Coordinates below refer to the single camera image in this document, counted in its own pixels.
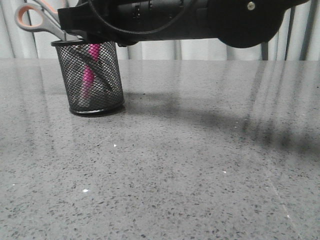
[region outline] pink highlighter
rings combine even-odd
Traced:
[[[99,59],[100,52],[100,44],[90,44],[88,53],[92,57],[92,59],[97,62]],[[82,88],[81,88],[81,96],[83,99],[88,100],[90,98],[90,89],[93,86],[95,81],[95,73],[88,66],[85,65],[82,77]]]

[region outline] table surface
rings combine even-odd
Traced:
[[[58,60],[0,60],[0,239],[320,239],[320,62],[119,65],[89,118]]]

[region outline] screw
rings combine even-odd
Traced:
[[[253,1],[251,1],[248,3],[247,7],[249,11],[253,11],[256,9],[256,4]]]

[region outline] curtain fold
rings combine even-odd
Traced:
[[[58,40],[47,32],[30,33],[19,29],[14,21],[17,7],[32,0],[0,0],[0,58],[56,58],[50,45]],[[54,8],[60,1],[47,0]],[[78,0],[69,0],[75,6]],[[25,22],[39,23],[30,12]],[[320,60],[320,3],[311,0],[285,13],[282,26],[267,44],[246,49],[226,46],[218,39],[169,40],[139,42],[117,47],[119,59],[136,60]]]

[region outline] scissors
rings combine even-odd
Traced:
[[[39,4],[33,4],[33,3],[23,3],[18,9],[15,11],[14,19],[15,23],[23,30],[37,33],[37,32],[49,32],[56,37],[58,37],[62,41],[73,41],[78,40],[78,38],[74,35],[67,34],[65,31],[61,30],[60,28],[60,21],[58,12],[49,5],[45,0],[34,0],[36,3]],[[69,4],[66,0],[61,0],[62,7],[68,7]],[[38,15],[41,17],[41,23],[37,25],[29,25],[24,23],[23,21],[23,15],[28,10],[34,10],[38,13]],[[48,15],[45,14],[45,10],[51,15],[51,17],[54,19],[51,19]]]

